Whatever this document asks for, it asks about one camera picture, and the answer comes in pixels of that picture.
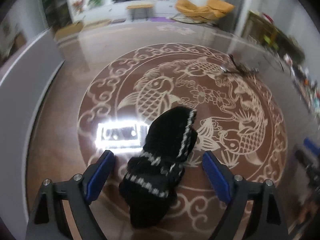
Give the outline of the dark glass display cabinet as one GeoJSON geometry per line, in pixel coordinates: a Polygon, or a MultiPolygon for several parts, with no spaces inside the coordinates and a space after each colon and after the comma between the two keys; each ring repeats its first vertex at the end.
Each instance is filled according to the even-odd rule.
{"type": "Polygon", "coordinates": [[[67,0],[42,0],[42,5],[49,27],[59,30],[71,24],[67,0]]]}

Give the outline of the red flower vase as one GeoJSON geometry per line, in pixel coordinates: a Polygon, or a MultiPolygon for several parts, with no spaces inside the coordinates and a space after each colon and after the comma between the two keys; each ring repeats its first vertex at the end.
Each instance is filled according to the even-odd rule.
{"type": "Polygon", "coordinates": [[[72,3],[73,10],[76,13],[82,13],[84,11],[85,0],[75,0],[72,3]]]}

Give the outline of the cardboard box on floor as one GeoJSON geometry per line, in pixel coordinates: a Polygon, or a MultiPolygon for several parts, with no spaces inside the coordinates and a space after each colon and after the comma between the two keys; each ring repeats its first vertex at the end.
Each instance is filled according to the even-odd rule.
{"type": "Polygon", "coordinates": [[[80,31],[82,31],[83,27],[84,27],[84,24],[82,21],[78,21],[78,22],[69,24],[66,27],[59,29],[55,33],[55,39],[60,40],[62,38],[77,34],[80,31]]]}

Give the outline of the yellow lounge chair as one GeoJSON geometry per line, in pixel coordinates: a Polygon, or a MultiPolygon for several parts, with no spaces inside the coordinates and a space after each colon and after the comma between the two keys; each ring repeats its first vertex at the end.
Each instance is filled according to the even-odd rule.
{"type": "Polygon", "coordinates": [[[221,0],[207,0],[206,5],[197,6],[189,0],[178,0],[177,14],[171,19],[186,24],[208,24],[217,26],[219,20],[234,9],[234,5],[221,0]]]}

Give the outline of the green potted plant left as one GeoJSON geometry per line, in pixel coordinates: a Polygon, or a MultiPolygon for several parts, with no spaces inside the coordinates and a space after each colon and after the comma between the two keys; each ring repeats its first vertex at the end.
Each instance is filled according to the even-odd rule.
{"type": "Polygon", "coordinates": [[[104,5],[104,0],[88,0],[87,5],[91,8],[100,7],[104,5]]]}

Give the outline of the black knitted glove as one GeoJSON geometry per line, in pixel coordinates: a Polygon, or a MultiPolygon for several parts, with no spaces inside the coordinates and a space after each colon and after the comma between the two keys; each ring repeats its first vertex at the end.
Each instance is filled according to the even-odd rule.
{"type": "Polygon", "coordinates": [[[152,122],[140,155],[128,161],[119,193],[129,207],[133,228],[157,226],[175,202],[184,163],[197,141],[196,115],[196,110],[183,106],[161,114],[152,122]]]}

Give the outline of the white tv cabinet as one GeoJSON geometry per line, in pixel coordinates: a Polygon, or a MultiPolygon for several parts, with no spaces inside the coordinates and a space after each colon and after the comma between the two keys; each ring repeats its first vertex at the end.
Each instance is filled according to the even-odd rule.
{"type": "Polygon", "coordinates": [[[167,0],[140,0],[105,4],[93,9],[85,9],[82,13],[73,12],[71,18],[73,23],[81,21],[89,24],[104,20],[126,19],[131,20],[132,10],[127,7],[150,5],[148,17],[173,17],[178,14],[175,8],[175,1],[167,0]]]}

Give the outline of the wooden bench stool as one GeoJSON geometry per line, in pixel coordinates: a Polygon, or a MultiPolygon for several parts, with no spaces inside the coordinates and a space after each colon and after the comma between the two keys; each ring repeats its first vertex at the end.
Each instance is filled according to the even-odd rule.
{"type": "Polygon", "coordinates": [[[134,4],[134,5],[128,5],[126,7],[127,10],[130,11],[131,14],[131,21],[133,22],[135,20],[135,12],[136,10],[142,9],[145,12],[145,19],[149,19],[149,10],[154,7],[153,4],[134,4]]]}

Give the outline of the grey sofa back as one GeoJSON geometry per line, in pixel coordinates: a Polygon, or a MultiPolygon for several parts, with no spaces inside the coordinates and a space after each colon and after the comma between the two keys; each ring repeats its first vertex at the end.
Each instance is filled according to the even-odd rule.
{"type": "Polygon", "coordinates": [[[1,219],[16,239],[24,238],[27,228],[25,174],[33,125],[63,63],[47,29],[1,68],[1,219]]]}

